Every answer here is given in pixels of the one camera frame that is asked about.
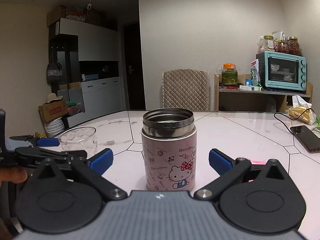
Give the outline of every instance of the white tile table top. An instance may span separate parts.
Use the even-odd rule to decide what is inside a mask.
[[[143,114],[145,111],[123,111],[81,125],[97,128],[99,151],[105,147],[112,149],[114,162],[103,177],[128,194],[131,190],[146,189],[141,144]],[[219,176],[208,162],[209,150],[212,148],[234,159],[246,157],[263,162],[271,158],[278,159],[307,203],[307,213],[300,232],[307,239],[320,239],[320,153],[309,154],[273,114],[196,112],[194,116],[198,131],[197,162],[196,185],[191,195]],[[288,127],[301,125],[281,115],[277,117]]]

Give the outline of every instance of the black cable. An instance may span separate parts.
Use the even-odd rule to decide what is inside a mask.
[[[276,118],[276,114],[281,114],[281,115],[283,115],[283,116],[285,116],[286,118],[289,118],[290,120],[292,120],[292,121],[296,121],[296,120],[298,120],[299,118],[300,118],[300,116],[302,116],[306,111],[308,111],[308,110],[312,110],[312,112],[315,112],[312,108],[308,108],[308,109],[306,109],[306,110],[304,110],[297,118],[295,118],[295,119],[293,119],[293,118],[290,118],[290,117],[288,117],[287,115],[285,115],[285,114],[282,114],[282,113],[274,113],[273,114],[273,116],[274,116],[274,118]],[[293,135],[294,133],[293,132],[291,132],[290,131],[290,129],[285,125],[285,123],[283,122],[283,121],[281,121],[280,119],[278,119],[278,118],[276,118],[278,121],[280,121],[281,123],[283,123],[283,125],[287,128],[287,130]]]

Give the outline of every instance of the glass cup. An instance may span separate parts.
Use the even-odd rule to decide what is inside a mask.
[[[88,159],[96,154],[96,129],[91,126],[76,127],[59,136],[63,151],[85,150]]]

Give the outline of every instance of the hello kitty print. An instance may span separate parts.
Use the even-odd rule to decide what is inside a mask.
[[[142,134],[149,190],[189,190],[195,185],[196,131],[178,140],[154,140]]]
[[[193,162],[191,161],[189,161],[188,163],[183,162],[180,167],[172,166],[168,178],[171,181],[177,182],[172,185],[174,189],[182,188],[189,184],[187,178],[191,175],[192,168]]]

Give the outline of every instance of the finger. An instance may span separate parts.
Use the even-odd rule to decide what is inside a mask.
[[[27,179],[27,172],[22,167],[2,167],[0,168],[0,181],[10,181],[21,183]]]

